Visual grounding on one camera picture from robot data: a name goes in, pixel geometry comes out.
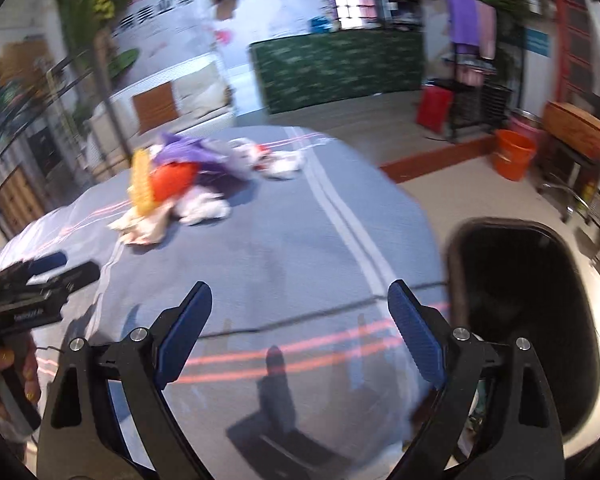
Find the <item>bed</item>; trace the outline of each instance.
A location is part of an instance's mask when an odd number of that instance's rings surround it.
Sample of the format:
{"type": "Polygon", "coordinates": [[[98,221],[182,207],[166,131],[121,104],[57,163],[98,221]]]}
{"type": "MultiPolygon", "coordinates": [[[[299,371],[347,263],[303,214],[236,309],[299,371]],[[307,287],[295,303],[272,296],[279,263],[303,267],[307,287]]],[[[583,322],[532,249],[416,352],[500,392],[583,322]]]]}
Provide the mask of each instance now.
{"type": "MultiPolygon", "coordinates": [[[[76,336],[119,340],[202,280],[212,314],[164,396],[209,471],[219,480],[351,478],[412,437],[410,415],[428,391],[386,305],[388,285],[401,278],[421,303],[446,309],[426,215],[322,134],[251,126],[215,137],[302,150],[306,163],[293,180],[256,176],[232,191],[229,218],[173,222],[152,248],[124,246],[107,228],[130,207],[124,172],[0,252],[0,269],[57,250],[70,266],[101,265],[100,281],[72,296],[64,321],[34,332],[43,391],[55,375],[54,348],[76,336]]],[[[111,391],[133,458],[150,466],[122,388],[111,391]]]]}

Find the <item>pink bucket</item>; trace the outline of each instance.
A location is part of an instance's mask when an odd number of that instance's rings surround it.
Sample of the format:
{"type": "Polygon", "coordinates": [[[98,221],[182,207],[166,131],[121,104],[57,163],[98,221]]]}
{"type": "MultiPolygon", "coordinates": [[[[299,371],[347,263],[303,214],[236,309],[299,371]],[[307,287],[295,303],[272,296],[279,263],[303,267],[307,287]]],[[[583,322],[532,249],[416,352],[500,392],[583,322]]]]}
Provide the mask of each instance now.
{"type": "Polygon", "coordinates": [[[516,133],[524,135],[525,137],[531,139],[536,143],[538,147],[538,151],[544,146],[547,137],[547,132],[544,130],[540,130],[539,128],[534,128],[529,124],[525,124],[516,117],[509,118],[509,129],[513,130],[516,133]]]}

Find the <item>green counter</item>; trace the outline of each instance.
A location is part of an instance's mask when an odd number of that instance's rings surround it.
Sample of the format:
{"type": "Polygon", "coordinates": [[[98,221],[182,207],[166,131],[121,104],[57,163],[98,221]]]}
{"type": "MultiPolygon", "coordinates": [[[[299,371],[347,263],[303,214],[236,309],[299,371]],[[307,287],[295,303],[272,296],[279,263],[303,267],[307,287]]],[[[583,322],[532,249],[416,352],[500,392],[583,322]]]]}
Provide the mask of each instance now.
{"type": "Polygon", "coordinates": [[[419,90],[424,45],[419,32],[342,30],[250,45],[270,114],[373,95],[419,90]]]}

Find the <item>orange plush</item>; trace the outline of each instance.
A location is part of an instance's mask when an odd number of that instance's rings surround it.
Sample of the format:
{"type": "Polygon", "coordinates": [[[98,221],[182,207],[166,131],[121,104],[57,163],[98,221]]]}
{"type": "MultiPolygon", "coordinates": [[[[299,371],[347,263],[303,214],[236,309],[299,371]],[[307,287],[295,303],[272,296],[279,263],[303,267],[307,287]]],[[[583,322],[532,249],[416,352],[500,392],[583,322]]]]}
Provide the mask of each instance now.
{"type": "Polygon", "coordinates": [[[198,169],[199,165],[193,162],[173,162],[155,168],[150,177],[155,201],[161,203],[186,192],[195,183],[198,169]]]}

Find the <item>white sofa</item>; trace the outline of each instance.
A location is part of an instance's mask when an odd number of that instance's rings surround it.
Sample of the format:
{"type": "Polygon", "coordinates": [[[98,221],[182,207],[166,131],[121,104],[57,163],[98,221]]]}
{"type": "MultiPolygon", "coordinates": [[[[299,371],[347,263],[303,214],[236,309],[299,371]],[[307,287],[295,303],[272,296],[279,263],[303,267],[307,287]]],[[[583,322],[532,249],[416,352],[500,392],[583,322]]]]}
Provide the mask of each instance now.
{"type": "MultiPolygon", "coordinates": [[[[111,103],[132,151],[152,144],[162,132],[204,137],[235,126],[231,92],[222,63],[213,53],[180,63],[130,85],[112,95],[111,103]],[[143,133],[133,97],[167,82],[171,82],[179,117],[143,133]]],[[[103,103],[96,107],[90,126],[86,158],[96,178],[105,180],[110,177],[100,150],[114,173],[128,168],[103,103]]]]}

